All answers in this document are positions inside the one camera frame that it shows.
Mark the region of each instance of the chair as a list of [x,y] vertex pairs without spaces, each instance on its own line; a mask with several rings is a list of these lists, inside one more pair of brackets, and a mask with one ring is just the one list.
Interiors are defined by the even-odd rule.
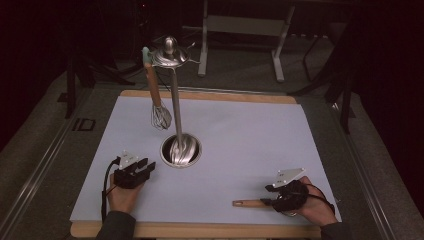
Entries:
[[[330,40],[330,42],[336,46],[337,42],[340,40],[340,37],[342,36],[345,28],[346,28],[347,23],[345,22],[331,22],[328,24],[327,26],[327,37]],[[314,46],[317,44],[318,40],[320,40],[322,37],[316,37],[315,40],[312,42],[311,46],[308,48],[308,50],[306,51],[305,55],[302,58],[302,64],[303,67],[305,69],[306,72],[306,77],[308,78],[309,81],[312,81],[311,76],[309,74],[308,71],[308,66],[306,64],[306,57],[308,56],[308,54],[312,51],[312,49],[314,48]]]

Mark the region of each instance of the hand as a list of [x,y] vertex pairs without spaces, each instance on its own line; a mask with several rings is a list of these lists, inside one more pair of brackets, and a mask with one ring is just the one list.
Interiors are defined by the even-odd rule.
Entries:
[[107,190],[109,194],[109,206],[111,211],[120,211],[130,214],[134,209],[138,193],[143,187],[144,183],[140,184],[134,189],[124,189],[114,184],[113,174],[110,175],[110,187]]
[[[303,184],[312,184],[308,177],[299,179]],[[307,185],[309,194],[324,198],[322,193],[313,186]],[[320,227],[338,222],[333,210],[323,201],[308,197],[306,203],[298,210],[293,211],[304,216],[308,221]]]

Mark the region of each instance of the metal pole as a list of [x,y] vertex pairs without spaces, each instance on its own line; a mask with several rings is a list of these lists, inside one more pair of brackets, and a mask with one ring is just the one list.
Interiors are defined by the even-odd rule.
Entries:
[[175,128],[177,129],[177,141],[178,149],[182,152],[182,129],[181,129],[181,114],[180,114],[180,102],[178,96],[178,82],[177,82],[177,73],[175,68],[170,69],[172,79],[171,79],[171,95],[172,95],[172,106],[174,108],[174,119],[175,119]]

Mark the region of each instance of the chair leg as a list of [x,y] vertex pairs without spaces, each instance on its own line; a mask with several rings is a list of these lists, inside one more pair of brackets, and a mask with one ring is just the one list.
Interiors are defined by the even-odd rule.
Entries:
[[303,55],[302,58],[302,65],[306,72],[306,77],[308,78],[309,82],[311,81],[311,76],[309,75],[308,66],[306,65],[306,56],[311,52],[312,48],[314,48],[315,44],[317,44],[319,40],[319,37],[315,38],[315,40],[312,42],[311,46],[306,51],[305,55]]

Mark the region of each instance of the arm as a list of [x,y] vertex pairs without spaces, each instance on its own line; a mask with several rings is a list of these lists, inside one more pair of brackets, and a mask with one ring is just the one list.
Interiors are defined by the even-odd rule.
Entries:
[[[321,191],[314,187],[308,177],[299,179],[306,184],[309,194],[322,197]],[[306,203],[298,210],[293,211],[304,216],[308,221],[321,227],[322,240],[350,240],[352,235],[346,223],[339,222],[333,210],[323,201],[309,197]]]
[[113,174],[111,174],[107,195],[110,212],[96,239],[133,239],[135,219],[130,213],[134,209],[143,184],[134,189],[123,189],[114,185],[113,180]]

